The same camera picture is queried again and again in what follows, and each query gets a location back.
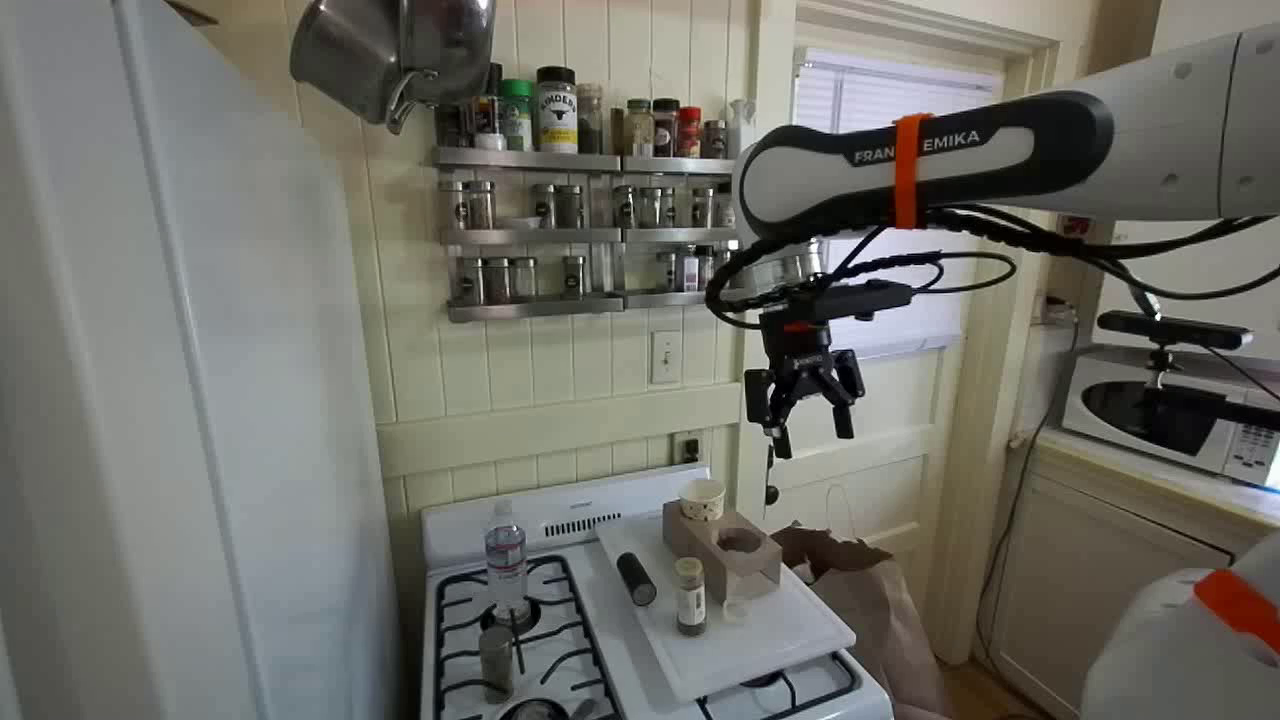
cup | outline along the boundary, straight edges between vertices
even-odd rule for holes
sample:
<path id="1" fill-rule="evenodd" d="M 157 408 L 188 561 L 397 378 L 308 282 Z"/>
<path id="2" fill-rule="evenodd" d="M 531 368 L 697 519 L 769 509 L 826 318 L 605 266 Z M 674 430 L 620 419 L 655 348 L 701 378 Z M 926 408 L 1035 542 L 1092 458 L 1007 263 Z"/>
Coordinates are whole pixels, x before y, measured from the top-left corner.
<path id="1" fill-rule="evenodd" d="M 680 491 L 680 510 L 697 524 L 716 524 L 723 514 L 723 482 L 722 481 L 691 481 Z"/>

metal spice rack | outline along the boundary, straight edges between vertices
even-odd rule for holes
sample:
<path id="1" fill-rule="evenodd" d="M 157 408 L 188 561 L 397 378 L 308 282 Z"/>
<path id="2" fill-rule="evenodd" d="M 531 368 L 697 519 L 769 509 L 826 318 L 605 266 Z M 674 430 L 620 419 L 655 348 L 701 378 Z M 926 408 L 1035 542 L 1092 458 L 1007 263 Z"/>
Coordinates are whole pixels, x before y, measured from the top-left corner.
<path id="1" fill-rule="evenodd" d="M 438 147 L 431 164 L 452 174 L 590 174 L 612 185 L 727 185 L 738 159 L 701 159 L 701 155 L 556 155 L 556 153 L 483 153 L 483 147 Z M 526 314 L 590 314 L 590 312 L 629 312 L 629 307 L 697 307 L 705 290 L 655 290 L 629 287 L 629 257 L 645 248 L 739 248 L 739 229 L 448 229 L 443 243 L 452 257 L 504 257 L 521 248 L 590 248 L 612 243 L 616 252 L 616 290 L 612 295 L 538 295 L 518 303 L 448 303 L 452 324 L 475 318 L 526 318 Z"/>

countertop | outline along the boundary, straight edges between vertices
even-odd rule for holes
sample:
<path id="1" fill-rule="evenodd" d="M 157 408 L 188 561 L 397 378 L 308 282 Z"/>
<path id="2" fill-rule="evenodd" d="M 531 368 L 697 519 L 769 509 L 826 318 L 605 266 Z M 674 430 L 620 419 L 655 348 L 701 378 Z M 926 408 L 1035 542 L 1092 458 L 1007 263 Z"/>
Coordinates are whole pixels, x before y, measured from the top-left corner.
<path id="1" fill-rule="evenodd" d="M 1280 531 L 1280 491 L 1262 491 L 1246 482 L 1230 482 L 1194 468 L 1178 468 L 1140 450 L 1124 450 L 1114 444 L 1096 444 L 1071 430 L 1043 428 L 1035 438 L 1035 456 L 1065 456 L 1071 464 L 1087 464 L 1115 481 L 1140 482 L 1148 491 L 1166 491 L 1178 499 L 1207 502 L 1231 519 Z"/>

electrical outlet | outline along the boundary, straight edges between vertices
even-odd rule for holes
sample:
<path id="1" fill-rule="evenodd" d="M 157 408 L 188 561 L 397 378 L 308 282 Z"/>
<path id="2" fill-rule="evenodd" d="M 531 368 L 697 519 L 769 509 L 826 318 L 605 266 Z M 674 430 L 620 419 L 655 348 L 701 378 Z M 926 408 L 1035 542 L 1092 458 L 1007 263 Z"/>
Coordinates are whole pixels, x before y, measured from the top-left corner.
<path id="1" fill-rule="evenodd" d="M 674 464 L 701 464 L 705 430 L 674 430 Z"/>
<path id="2" fill-rule="evenodd" d="M 680 382 L 680 374 L 685 374 L 680 332 L 653 332 L 647 378 L 653 382 Z"/>

paper bag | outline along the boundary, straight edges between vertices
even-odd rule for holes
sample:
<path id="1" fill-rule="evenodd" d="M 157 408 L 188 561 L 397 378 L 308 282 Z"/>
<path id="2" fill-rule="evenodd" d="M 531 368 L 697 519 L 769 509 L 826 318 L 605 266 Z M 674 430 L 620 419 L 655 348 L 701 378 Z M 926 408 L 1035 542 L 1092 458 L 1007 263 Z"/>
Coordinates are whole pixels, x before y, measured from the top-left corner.
<path id="1" fill-rule="evenodd" d="M 954 693 L 902 564 L 867 542 L 837 542 L 832 531 L 786 527 L 773 539 L 787 566 L 808 564 L 812 590 L 855 633 L 854 655 L 892 694 L 892 711 L 902 720 L 947 720 Z"/>

